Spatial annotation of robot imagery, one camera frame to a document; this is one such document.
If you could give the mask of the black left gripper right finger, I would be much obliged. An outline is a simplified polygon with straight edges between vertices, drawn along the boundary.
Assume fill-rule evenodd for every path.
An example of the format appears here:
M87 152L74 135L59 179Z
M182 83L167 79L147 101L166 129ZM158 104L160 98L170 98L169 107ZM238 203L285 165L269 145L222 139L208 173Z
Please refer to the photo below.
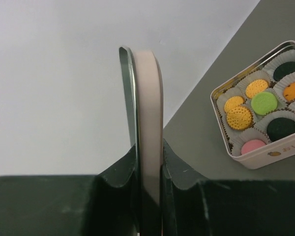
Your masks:
M295 181L210 180L163 144L163 235L295 236Z

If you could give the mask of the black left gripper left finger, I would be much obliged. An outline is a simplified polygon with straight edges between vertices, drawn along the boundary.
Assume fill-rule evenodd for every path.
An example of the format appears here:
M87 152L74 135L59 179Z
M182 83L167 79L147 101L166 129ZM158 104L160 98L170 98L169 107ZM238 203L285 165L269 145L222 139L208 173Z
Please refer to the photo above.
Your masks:
M135 236L136 149L98 175L0 176L0 236Z

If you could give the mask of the round tan dotted biscuit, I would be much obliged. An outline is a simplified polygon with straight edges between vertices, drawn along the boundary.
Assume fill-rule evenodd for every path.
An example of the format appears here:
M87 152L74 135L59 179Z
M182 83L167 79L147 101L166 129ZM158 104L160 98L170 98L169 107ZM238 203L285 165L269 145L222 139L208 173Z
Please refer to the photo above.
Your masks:
M231 109L240 106L245 102L245 99L242 96L233 96L229 98L224 104L224 111L228 113Z

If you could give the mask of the green sandwich cookie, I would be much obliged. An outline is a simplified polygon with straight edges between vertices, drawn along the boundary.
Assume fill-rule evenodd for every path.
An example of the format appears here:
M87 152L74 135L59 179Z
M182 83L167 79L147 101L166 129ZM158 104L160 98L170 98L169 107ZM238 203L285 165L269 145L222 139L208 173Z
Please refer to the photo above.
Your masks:
M270 92L260 92L251 99L251 107L253 111L261 116L274 111L277 106L277 98Z

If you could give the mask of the silver tin lid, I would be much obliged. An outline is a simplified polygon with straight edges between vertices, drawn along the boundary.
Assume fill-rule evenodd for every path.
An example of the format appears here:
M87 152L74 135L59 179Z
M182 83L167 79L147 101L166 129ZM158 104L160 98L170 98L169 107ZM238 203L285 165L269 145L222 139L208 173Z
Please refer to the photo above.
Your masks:
M152 51L118 50L130 144L135 147L135 216L141 236L162 235L163 83Z

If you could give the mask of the brown chocolate chip cookie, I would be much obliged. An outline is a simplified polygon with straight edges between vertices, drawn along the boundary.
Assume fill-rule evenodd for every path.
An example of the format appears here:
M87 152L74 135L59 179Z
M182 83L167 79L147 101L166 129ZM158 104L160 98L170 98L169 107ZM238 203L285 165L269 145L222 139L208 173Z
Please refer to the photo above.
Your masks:
M295 100L295 82L285 87L283 96L288 102Z

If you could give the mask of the pink sandwich cookie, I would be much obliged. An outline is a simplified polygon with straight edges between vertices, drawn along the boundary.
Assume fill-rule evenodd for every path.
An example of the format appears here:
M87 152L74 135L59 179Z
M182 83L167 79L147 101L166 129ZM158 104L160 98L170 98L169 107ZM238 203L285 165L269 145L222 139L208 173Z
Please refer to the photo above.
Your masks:
M244 155L256 149L259 149L265 145L266 143L263 142L262 140L258 140L258 139L250 140L243 144L243 146L241 147L240 153L241 155Z

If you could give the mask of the black sandwich cookie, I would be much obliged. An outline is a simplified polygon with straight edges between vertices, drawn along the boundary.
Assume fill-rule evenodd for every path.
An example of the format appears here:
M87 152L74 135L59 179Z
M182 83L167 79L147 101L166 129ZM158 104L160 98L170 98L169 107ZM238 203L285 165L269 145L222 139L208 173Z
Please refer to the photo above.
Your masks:
M266 133L272 142L283 139L295 133L295 121L289 118L275 118L268 124Z
M273 73L273 79L278 82L285 76L294 72L295 72L295 61L288 61L281 64L275 69Z

